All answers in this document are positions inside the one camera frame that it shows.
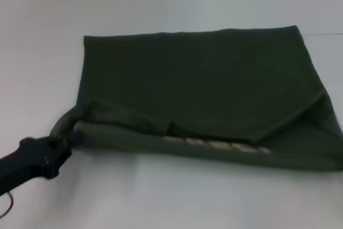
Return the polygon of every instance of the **green fabric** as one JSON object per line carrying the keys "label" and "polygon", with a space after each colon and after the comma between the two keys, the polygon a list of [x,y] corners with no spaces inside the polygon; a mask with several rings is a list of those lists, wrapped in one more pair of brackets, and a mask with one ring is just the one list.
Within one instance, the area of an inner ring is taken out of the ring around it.
{"label": "green fabric", "polygon": [[[84,42],[77,104],[52,135],[79,130],[84,145],[113,150],[343,168],[342,132],[296,26]],[[165,135],[204,141],[169,142]],[[249,148],[228,151],[210,141]]]}

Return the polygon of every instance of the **wire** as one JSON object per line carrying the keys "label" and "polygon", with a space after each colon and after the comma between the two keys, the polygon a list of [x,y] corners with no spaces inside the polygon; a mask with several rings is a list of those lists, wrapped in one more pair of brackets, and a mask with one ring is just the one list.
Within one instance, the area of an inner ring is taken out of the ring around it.
{"label": "wire", "polygon": [[11,194],[11,193],[7,193],[7,195],[8,195],[8,196],[10,197],[10,199],[11,199],[11,205],[10,205],[10,207],[6,210],[6,212],[3,213],[3,214],[0,216],[0,219],[3,218],[4,216],[6,216],[6,215],[11,211],[11,209],[12,209],[12,207],[13,207],[13,205],[14,205],[14,198],[13,198],[12,194]]}

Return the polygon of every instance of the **black cable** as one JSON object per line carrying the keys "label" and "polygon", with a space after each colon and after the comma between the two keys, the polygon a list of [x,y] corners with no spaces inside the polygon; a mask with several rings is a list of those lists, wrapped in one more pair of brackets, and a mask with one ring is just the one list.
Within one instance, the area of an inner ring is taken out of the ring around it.
{"label": "black cable", "polygon": [[8,196],[9,196],[10,199],[11,199],[11,205],[10,205],[10,207],[6,210],[6,212],[3,213],[3,214],[0,216],[0,219],[3,218],[4,216],[6,216],[6,215],[11,211],[11,209],[12,209],[12,207],[13,207],[13,204],[14,204],[14,198],[13,198],[12,194],[11,194],[11,193],[7,193],[7,194],[8,194]]}

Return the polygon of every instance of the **dark green cloth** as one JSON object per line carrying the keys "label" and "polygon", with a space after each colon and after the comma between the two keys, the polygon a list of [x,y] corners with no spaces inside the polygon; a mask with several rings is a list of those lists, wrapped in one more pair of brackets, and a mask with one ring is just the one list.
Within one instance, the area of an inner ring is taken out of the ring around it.
{"label": "dark green cloth", "polygon": [[[343,136],[296,26],[86,36],[76,106],[52,135],[84,144],[281,168],[343,168]],[[205,145],[162,136],[200,138]],[[272,153],[213,148],[246,144]]]}

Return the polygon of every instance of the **white background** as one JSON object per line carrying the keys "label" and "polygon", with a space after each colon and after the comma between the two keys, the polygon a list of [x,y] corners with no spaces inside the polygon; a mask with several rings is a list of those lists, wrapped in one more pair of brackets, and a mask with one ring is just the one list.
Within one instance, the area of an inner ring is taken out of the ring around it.
{"label": "white background", "polygon": [[[76,102],[84,35],[298,25],[343,120],[342,0],[0,0],[0,156]],[[0,228],[343,227],[343,174],[76,152],[13,191]],[[9,201],[0,198],[0,213]]]}

